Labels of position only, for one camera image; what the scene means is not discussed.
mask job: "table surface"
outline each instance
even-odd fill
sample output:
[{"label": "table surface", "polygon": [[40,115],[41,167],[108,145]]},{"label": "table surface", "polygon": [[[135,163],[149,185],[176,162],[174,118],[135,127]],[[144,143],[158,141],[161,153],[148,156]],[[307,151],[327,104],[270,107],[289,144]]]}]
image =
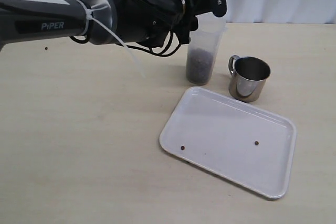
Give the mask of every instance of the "table surface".
[{"label": "table surface", "polygon": [[0,222],[335,223],[336,26],[228,24],[212,80],[229,96],[231,55],[267,61],[253,105],[298,138],[290,186],[267,201],[167,155],[159,135],[181,96],[184,46],[169,58],[70,39],[0,54]]}]

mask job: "metal cup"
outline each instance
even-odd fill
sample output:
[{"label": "metal cup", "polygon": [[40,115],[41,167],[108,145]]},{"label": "metal cup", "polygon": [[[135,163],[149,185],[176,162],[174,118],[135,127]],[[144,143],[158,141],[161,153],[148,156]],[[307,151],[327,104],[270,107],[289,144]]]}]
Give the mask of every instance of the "metal cup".
[{"label": "metal cup", "polygon": [[228,67],[232,76],[229,85],[232,97],[242,102],[258,100],[271,75],[271,68],[267,63],[255,57],[241,58],[233,55]]}]

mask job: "plastic cup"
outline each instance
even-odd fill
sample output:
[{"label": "plastic cup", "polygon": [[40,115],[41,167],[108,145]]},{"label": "plastic cup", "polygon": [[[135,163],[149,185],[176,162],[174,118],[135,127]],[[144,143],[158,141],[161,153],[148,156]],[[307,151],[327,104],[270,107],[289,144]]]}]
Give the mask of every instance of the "plastic cup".
[{"label": "plastic cup", "polygon": [[226,20],[209,13],[199,16],[198,23],[198,30],[191,32],[190,36],[186,77],[189,82],[203,86],[212,77]]}]

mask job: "white plastic tray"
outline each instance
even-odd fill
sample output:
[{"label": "white plastic tray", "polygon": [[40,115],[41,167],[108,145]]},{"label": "white plastic tray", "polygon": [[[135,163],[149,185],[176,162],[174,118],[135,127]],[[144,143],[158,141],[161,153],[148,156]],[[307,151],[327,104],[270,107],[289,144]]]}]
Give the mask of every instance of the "white plastic tray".
[{"label": "white plastic tray", "polygon": [[167,152],[270,199],[289,185],[297,131],[288,119],[204,88],[183,95],[160,135]]}]

